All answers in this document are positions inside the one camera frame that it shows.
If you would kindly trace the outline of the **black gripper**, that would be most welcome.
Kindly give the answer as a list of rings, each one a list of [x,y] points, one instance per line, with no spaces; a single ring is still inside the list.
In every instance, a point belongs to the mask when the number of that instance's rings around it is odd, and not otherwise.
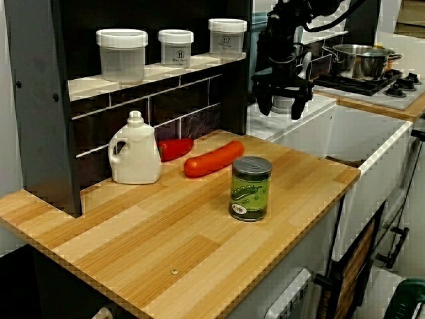
[[[293,98],[291,119],[299,120],[305,104],[313,97],[313,84],[302,79],[296,64],[296,47],[303,47],[294,41],[294,31],[270,34],[262,31],[257,41],[256,74],[252,76],[252,92],[260,112],[268,116],[272,109],[272,97]]]

